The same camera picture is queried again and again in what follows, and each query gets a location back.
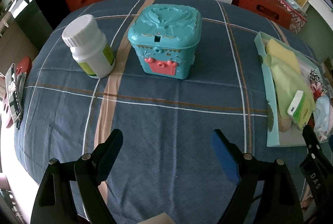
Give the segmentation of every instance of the metal bolt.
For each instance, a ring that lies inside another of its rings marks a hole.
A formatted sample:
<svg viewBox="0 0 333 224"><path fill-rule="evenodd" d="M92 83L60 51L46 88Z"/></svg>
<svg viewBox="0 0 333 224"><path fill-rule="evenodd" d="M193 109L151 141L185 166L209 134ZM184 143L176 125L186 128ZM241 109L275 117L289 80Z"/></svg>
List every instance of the metal bolt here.
<svg viewBox="0 0 333 224"><path fill-rule="evenodd" d="M251 160L253 158L253 156L251 154L248 154L248 153L244 154L243 157L244 157L245 160Z"/></svg>
<svg viewBox="0 0 333 224"><path fill-rule="evenodd" d="M49 164L50 165L54 165L55 163L57 163L58 162L58 159L56 159L56 158L51 158L50 160L49 160Z"/></svg>
<svg viewBox="0 0 333 224"><path fill-rule="evenodd" d="M276 162L280 165L283 166L284 165L284 161L282 159L277 159Z"/></svg>
<svg viewBox="0 0 333 224"><path fill-rule="evenodd" d="M91 158L91 154L84 154L83 156L82 156L82 159L83 160L88 160L88 159L90 159Z"/></svg>

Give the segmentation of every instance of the teal box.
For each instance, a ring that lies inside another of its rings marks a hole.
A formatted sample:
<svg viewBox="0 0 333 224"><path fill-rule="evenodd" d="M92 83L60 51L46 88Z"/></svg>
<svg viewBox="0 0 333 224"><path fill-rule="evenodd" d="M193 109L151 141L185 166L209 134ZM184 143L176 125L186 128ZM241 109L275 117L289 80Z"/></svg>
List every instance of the teal box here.
<svg viewBox="0 0 333 224"><path fill-rule="evenodd" d="M200 41L202 16L193 7L153 4L129 28L128 39L148 74L185 79Z"/></svg>

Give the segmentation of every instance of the white bottle cap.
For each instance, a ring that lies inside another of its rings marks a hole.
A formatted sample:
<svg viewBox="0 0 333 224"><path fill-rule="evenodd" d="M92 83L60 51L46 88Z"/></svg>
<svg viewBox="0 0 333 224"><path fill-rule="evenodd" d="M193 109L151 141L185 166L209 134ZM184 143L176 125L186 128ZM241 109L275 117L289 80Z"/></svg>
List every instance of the white bottle cap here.
<svg viewBox="0 0 333 224"><path fill-rule="evenodd" d="M91 14L82 15L73 20L64 29L62 38L69 47L78 47L97 42L104 37L98 28L95 17Z"/></svg>

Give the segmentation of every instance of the blue gripper pad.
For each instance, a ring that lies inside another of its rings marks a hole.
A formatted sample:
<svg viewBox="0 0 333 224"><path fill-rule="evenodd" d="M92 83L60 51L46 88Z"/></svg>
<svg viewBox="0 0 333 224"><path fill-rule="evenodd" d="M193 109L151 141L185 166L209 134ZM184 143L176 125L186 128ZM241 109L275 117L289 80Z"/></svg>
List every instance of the blue gripper pad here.
<svg viewBox="0 0 333 224"><path fill-rule="evenodd" d="M330 145L331 151L333 152L333 135L329 137L328 144Z"/></svg>
<svg viewBox="0 0 333 224"><path fill-rule="evenodd" d="M239 165L231 152L228 149L228 146L234 145L228 142L228 140L224 137L226 140L225 142L222 141L218 134L219 130L214 130L210 137L210 143L213 148L213 150L216 153L216 156L228 178L229 181L234 182L236 185L238 185L241 181L241 177L239 175Z"/></svg>

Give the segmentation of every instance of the pill bottle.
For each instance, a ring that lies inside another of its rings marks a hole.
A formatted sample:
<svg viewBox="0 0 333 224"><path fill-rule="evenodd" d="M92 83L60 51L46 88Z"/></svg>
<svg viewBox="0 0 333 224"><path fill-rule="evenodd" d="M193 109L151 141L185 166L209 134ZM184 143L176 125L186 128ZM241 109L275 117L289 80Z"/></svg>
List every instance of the pill bottle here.
<svg viewBox="0 0 333 224"><path fill-rule="evenodd" d="M105 34L91 14L73 20L64 29L62 38L73 59L93 78L103 78L114 68L115 57Z"/></svg>

